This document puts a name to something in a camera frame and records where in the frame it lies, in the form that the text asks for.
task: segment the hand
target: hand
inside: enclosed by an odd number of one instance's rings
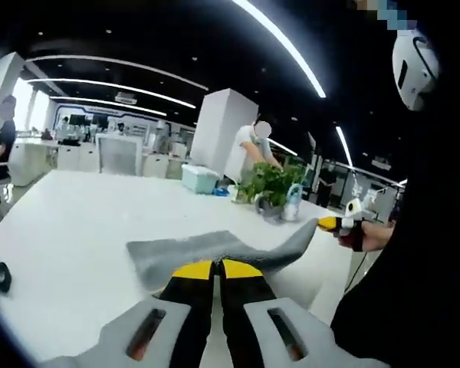
[[[373,224],[372,222],[361,222],[363,230],[363,251],[379,251],[384,249],[393,233],[393,228],[384,225]],[[348,237],[339,237],[339,244],[343,247],[351,248]]]

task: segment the potted plant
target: potted plant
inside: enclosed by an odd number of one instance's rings
[[[279,216],[286,204],[289,188],[301,183],[303,166],[287,166],[283,170],[268,163],[256,163],[247,180],[238,187],[239,202],[255,203],[264,216]]]

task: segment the plant pot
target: plant pot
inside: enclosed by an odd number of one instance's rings
[[[258,214],[264,217],[280,218],[283,213],[284,206],[273,207],[266,198],[262,195],[255,196],[255,209]]]

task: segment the cable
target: cable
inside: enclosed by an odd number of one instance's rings
[[[366,259],[366,255],[367,255],[367,253],[365,252],[365,255],[363,256],[363,259],[361,260],[360,264],[358,265],[358,268],[355,270],[355,272],[353,274],[353,277],[350,280],[350,283],[344,289],[344,293],[347,293],[349,291],[349,289],[351,287],[351,284],[353,283],[354,278],[356,277],[358,271],[360,270],[361,266],[363,265],[363,263],[364,263],[364,261]]]

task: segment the white shirt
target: white shirt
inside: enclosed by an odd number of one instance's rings
[[[271,147],[267,139],[257,138],[252,125],[245,125],[241,127],[235,135],[230,156],[225,166],[225,175],[232,179],[234,182],[240,182],[242,173],[252,170],[254,162],[247,150],[242,146],[243,142],[251,142],[255,144],[261,151],[261,155],[265,159],[272,157]]]

